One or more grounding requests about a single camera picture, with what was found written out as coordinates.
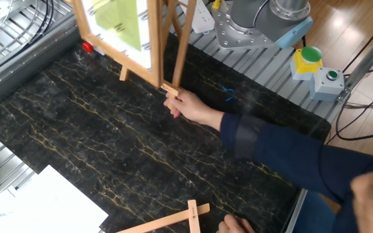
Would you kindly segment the person's bare hand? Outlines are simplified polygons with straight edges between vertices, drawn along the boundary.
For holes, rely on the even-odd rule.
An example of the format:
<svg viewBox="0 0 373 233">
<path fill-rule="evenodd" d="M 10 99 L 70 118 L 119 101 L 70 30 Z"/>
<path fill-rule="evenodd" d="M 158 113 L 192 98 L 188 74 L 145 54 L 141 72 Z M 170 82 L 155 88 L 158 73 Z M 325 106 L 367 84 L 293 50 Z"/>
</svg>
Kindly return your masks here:
<svg viewBox="0 0 373 233">
<path fill-rule="evenodd" d="M 182 89 L 177 96 L 167 93 L 163 104 L 170 109 L 174 118 L 183 115 L 188 120 L 220 131 L 224 112 L 207 106 L 190 91 Z"/>
<path fill-rule="evenodd" d="M 255 233 L 248 220 L 227 214 L 219 223 L 216 233 Z"/>
</svg>

